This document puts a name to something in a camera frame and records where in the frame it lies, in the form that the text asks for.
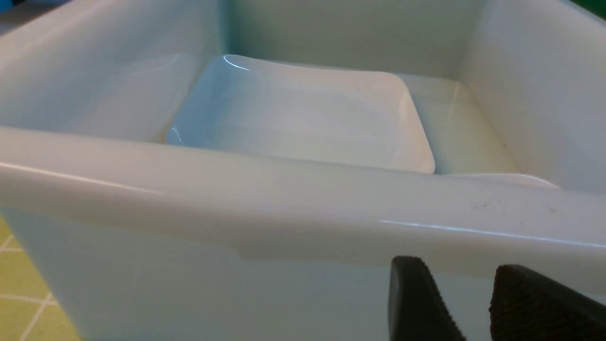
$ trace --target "green tile floor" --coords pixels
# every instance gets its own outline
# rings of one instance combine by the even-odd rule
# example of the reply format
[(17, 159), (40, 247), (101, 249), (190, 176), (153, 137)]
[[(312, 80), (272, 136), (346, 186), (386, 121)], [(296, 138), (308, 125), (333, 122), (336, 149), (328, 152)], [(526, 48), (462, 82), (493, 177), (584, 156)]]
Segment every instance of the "green tile floor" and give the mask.
[(0, 341), (78, 341), (30, 259), (0, 217)]

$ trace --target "floor tile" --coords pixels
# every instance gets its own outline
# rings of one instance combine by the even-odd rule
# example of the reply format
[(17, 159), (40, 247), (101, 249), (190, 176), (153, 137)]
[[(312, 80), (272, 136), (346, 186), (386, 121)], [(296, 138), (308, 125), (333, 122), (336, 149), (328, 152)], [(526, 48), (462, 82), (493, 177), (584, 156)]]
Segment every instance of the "floor tile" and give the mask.
[(80, 341), (74, 327), (59, 306), (44, 308), (26, 341)]
[(44, 299), (48, 288), (24, 252), (0, 253), (0, 294)]
[(18, 341), (40, 304), (0, 299), (0, 341)]
[(2, 246), (2, 244), (4, 243), (6, 238), (8, 238), (8, 236), (11, 234), (12, 233), (8, 229), (8, 225), (6, 225), (6, 222), (4, 221), (4, 219), (2, 219), (2, 217), (0, 217), (0, 246)]

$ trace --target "plastic bin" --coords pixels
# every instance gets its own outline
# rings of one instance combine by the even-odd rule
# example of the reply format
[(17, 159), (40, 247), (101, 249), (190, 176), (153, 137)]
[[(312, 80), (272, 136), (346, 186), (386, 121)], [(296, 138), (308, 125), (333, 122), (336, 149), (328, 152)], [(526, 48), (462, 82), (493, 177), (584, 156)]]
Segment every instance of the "plastic bin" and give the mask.
[[(74, 0), (0, 38), (2, 213), (85, 340), (387, 340), (401, 254), (484, 340), (503, 263), (606, 302), (605, 43), (565, 0)], [(400, 74), (437, 174), (153, 143), (228, 53)], [(564, 190), (441, 175), (517, 171)]]

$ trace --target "white plastic tray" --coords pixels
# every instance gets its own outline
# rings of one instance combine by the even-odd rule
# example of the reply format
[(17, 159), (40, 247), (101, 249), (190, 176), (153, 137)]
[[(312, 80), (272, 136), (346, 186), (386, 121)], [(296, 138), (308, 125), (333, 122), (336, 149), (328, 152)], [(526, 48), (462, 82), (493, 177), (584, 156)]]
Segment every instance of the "white plastic tray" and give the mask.
[(166, 142), (242, 154), (433, 173), (407, 86), (384, 72), (214, 59)]

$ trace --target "white tub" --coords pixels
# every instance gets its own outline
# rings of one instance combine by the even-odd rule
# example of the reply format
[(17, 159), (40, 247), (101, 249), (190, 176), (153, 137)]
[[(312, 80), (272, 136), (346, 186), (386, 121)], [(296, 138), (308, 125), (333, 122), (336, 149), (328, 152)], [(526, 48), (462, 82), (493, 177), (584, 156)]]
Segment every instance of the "white tub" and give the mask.
[[(75, 0), (0, 50), (2, 213), (83, 339), (387, 340), (395, 255), (470, 340), (503, 263), (606, 302), (606, 26), (565, 0)], [(152, 143), (225, 53), (406, 74), (430, 144), (466, 112), (512, 163), (441, 173), (564, 190)]]

